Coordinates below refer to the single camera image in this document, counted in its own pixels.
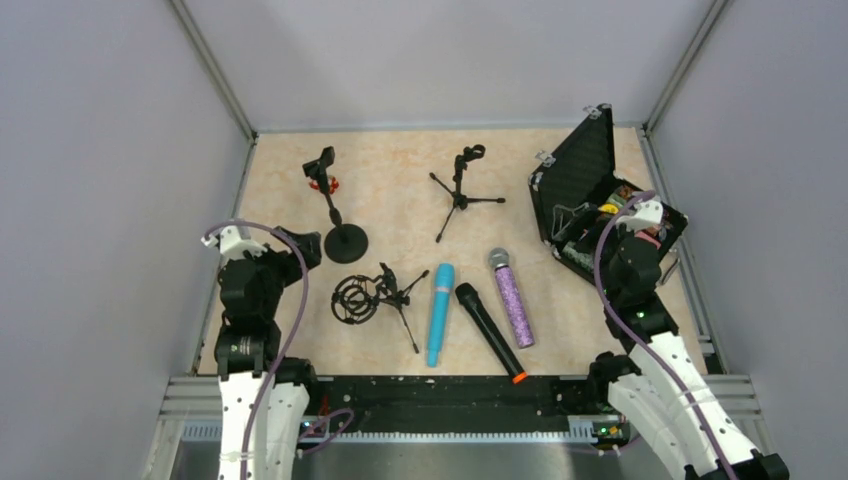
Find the shock mount tripod stand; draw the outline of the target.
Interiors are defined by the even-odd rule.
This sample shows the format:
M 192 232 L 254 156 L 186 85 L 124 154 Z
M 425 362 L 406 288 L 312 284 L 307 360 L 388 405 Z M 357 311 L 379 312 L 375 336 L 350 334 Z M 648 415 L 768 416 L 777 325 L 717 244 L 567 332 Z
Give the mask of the shock mount tripod stand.
M 424 270 L 405 288 L 400 288 L 395 272 L 384 262 L 382 273 L 375 277 L 350 275 L 340 281 L 332 292 L 330 308 L 333 316 L 346 325 L 361 325 L 373 318 L 381 305 L 392 307 L 400 316 L 415 354 L 420 353 L 404 308 L 411 303 L 413 288 L 429 276 Z

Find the purple glitter microphone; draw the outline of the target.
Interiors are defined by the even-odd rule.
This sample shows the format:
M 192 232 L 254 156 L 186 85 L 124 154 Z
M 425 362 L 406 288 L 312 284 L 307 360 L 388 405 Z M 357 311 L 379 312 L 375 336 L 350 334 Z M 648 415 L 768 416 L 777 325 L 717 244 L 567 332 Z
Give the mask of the purple glitter microphone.
M 506 249 L 496 247 L 488 254 L 488 264 L 492 269 L 495 283 L 519 349 L 535 345 L 535 337 L 520 294 L 518 283 L 510 266 L 510 256 Z

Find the teal microphone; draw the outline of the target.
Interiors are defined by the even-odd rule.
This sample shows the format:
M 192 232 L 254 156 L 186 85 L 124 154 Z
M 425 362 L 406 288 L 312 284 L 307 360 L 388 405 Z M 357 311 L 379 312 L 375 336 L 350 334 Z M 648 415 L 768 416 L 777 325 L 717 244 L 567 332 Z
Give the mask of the teal microphone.
M 454 281 L 454 266 L 449 263 L 441 263 L 437 267 L 434 277 L 433 302 L 427 341 L 426 365 L 429 368 L 435 368 L 439 363 Z

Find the black microphone orange end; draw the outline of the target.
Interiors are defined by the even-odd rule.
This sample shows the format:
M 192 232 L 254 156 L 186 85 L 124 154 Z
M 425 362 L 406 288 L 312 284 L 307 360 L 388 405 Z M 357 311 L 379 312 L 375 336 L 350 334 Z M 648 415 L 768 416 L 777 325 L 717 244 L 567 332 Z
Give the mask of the black microphone orange end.
M 495 356 L 503 366 L 513 384 L 519 384 L 528 376 L 517 356 L 489 314 L 478 291 L 468 282 L 455 289 L 459 304 L 466 310 Z

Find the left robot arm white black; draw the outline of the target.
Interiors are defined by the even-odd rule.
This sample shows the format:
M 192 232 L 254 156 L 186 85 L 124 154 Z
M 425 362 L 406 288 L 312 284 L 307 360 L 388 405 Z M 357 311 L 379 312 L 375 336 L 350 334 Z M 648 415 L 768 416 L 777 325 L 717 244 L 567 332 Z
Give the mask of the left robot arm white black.
M 275 251 L 251 238 L 254 226 L 230 220 L 202 238 L 224 259 L 214 347 L 222 411 L 218 476 L 288 479 L 316 376 L 309 360 L 286 356 L 293 337 L 282 334 L 275 316 L 285 288 L 307 281 L 320 265 L 321 235 L 268 228 L 286 247 Z

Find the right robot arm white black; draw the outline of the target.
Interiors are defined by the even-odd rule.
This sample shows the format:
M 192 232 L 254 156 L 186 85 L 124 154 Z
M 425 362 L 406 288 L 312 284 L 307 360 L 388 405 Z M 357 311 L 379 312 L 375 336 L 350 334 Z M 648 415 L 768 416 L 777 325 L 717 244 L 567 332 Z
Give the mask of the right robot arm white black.
M 674 479 L 787 479 L 776 453 L 761 451 L 731 419 L 695 367 L 655 292 L 656 246 L 629 235 L 608 251 L 599 239 L 594 283 L 624 354 L 598 359 L 606 402 L 637 429 Z

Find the round base microphone stand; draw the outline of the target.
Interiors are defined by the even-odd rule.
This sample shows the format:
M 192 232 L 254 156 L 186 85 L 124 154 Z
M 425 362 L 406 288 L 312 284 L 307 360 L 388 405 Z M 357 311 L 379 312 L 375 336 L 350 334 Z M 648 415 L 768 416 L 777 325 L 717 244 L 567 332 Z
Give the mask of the round base microphone stand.
M 334 147 L 324 147 L 317 159 L 302 165 L 304 175 L 309 180 L 316 179 L 324 182 L 329 176 L 327 169 L 334 164 L 334 161 Z M 335 263 L 354 263 L 361 259 L 368 249 L 369 240 L 367 234 L 360 226 L 344 222 L 339 209 L 333 202 L 332 195 L 320 193 L 327 202 L 330 220 L 333 224 L 333 228 L 328 232 L 324 240 L 325 253 Z

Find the small black tripod stand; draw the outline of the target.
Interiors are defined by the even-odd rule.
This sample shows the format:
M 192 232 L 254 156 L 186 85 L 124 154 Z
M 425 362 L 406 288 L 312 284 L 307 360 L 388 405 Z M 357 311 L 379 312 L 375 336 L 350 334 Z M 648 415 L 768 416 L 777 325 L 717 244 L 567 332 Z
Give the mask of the small black tripod stand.
M 473 146 L 466 146 L 463 148 L 463 151 L 458 154 L 453 162 L 454 174 L 452 177 L 452 181 L 454 184 L 453 188 L 448 187 L 441 179 L 437 177 L 437 175 L 433 172 L 429 173 L 429 178 L 435 181 L 442 189 L 444 189 L 451 197 L 451 210 L 447 214 L 444 223 L 439 231 L 439 233 L 435 237 L 435 242 L 440 243 L 444 232 L 450 222 L 453 213 L 456 210 L 464 211 L 468 208 L 470 204 L 475 203 L 496 203 L 496 204 L 504 204 L 506 199 L 504 197 L 497 198 L 479 198 L 479 197 L 469 197 L 463 191 L 463 180 L 464 173 L 467 171 L 469 164 L 474 160 L 482 159 L 486 154 L 486 147 L 482 144 L 475 144 Z

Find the red owl toy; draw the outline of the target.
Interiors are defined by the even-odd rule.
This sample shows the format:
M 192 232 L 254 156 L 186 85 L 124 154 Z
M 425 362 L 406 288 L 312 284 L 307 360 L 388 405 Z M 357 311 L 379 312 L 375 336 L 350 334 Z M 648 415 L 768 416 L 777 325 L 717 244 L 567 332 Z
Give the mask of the red owl toy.
M 330 175 L 324 182 L 316 179 L 311 179 L 309 182 L 309 186 L 313 190 L 332 195 L 338 190 L 338 188 L 340 187 L 340 183 L 335 176 Z

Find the yellow round chip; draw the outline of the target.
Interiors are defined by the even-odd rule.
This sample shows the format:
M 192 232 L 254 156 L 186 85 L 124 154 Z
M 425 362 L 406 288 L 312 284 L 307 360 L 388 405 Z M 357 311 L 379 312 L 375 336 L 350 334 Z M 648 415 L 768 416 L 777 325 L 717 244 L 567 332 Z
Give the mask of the yellow round chip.
M 609 204 L 609 203 L 599 206 L 598 210 L 600 212 L 603 212 L 605 214 L 610 214 L 610 215 L 615 215 L 619 212 L 619 208 L 616 205 Z

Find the poker chip rolls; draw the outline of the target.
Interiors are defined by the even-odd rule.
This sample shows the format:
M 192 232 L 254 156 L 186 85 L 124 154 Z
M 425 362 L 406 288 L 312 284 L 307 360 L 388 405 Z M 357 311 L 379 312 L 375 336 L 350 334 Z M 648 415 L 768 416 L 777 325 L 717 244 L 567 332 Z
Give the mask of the poker chip rolls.
M 619 186 L 606 200 L 608 204 L 622 208 L 633 197 L 635 190 L 627 185 Z

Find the black foam lined case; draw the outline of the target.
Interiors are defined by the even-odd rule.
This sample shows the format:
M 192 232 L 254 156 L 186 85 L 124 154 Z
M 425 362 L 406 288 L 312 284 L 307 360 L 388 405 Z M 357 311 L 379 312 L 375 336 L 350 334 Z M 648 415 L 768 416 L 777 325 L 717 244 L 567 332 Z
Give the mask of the black foam lined case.
M 613 215 L 598 207 L 621 185 L 641 188 L 616 173 L 612 106 L 586 108 L 586 118 L 528 179 L 539 235 L 552 256 L 588 282 L 593 281 L 594 251 L 604 224 Z

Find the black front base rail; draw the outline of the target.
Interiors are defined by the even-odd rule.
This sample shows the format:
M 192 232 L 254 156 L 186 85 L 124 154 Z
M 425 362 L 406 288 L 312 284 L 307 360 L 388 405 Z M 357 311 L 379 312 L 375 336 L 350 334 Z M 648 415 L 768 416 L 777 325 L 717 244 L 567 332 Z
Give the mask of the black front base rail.
M 308 416 L 350 408 L 348 433 L 525 434 L 567 432 L 601 408 L 583 376 L 321 377 Z

